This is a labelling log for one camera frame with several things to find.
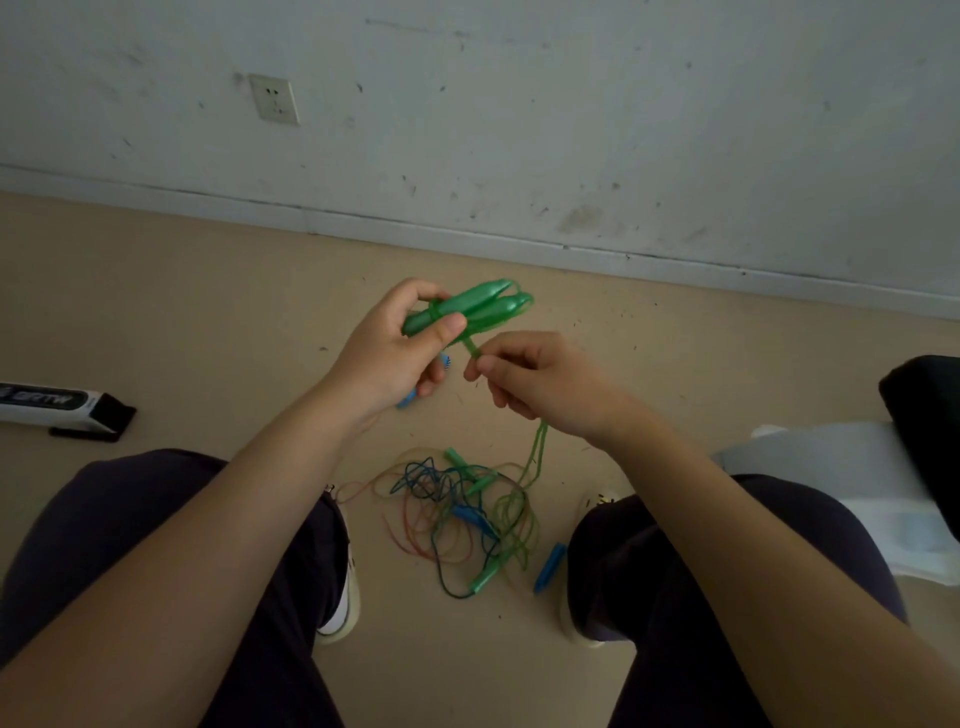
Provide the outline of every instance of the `black and white device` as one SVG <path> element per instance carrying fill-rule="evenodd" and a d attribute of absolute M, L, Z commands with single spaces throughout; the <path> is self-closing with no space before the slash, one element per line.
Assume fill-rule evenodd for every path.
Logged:
<path fill-rule="evenodd" d="M 0 422 L 50 427 L 50 434 L 115 443 L 136 407 L 85 389 L 0 382 Z"/>

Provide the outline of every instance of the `hand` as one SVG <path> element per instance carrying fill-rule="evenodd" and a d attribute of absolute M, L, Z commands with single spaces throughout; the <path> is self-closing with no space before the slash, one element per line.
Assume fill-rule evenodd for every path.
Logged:
<path fill-rule="evenodd" d="M 496 406 L 510 407 L 528 420 L 542 417 L 548 425 L 588 441 L 615 419 L 618 403 L 630 399 L 557 332 L 509 331 L 479 351 L 464 378 L 485 376 Z"/>
<path fill-rule="evenodd" d="M 444 379 L 440 352 L 467 326 L 462 313 L 451 313 L 416 336 L 400 327 L 417 301 L 446 299 L 436 283 L 407 279 L 394 286 L 353 330 L 322 385 L 344 398 L 360 420 L 375 417 L 417 387 L 428 397 Z"/>

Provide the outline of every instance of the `person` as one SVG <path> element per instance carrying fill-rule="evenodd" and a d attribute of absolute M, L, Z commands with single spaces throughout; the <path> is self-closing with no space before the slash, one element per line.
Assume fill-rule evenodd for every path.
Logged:
<path fill-rule="evenodd" d="M 464 317 L 400 327 L 444 295 L 390 291 L 229 463 L 159 450 L 78 473 L 6 578 L 0 724 L 341 725 L 310 654 L 359 603 L 324 483 L 380 412 L 443 379 Z M 636 491 L 569 545 L 576 636 L 636 643 L 611 725 L 960 725 L 955 674 L 838 502 L 730 478 L 560 334 L 495 335 L 465 377 L 604 450 Z"/>

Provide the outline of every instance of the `person's right arm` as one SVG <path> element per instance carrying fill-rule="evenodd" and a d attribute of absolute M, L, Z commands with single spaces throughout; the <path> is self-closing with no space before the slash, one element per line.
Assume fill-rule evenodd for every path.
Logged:
<path fill-rule="evenodd" d="M 557 333 L 495 336 L 465 377 L 605 450 L 684 559 L 770 721 L 960 725 L 944 660 Z"/>

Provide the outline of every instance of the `person's left arm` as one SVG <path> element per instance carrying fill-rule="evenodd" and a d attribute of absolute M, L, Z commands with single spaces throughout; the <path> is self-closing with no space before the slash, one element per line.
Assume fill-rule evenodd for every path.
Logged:
<path fill-rule="evenodd" d="M 0 672 L 0 725 L 196 725 L 284 550 L 344 446 L 381 411 L 443 377 L 451 314 L 410 339 L 406 280 L 367 315 L 329 374 L 173 517 L 95 581 Z"/>

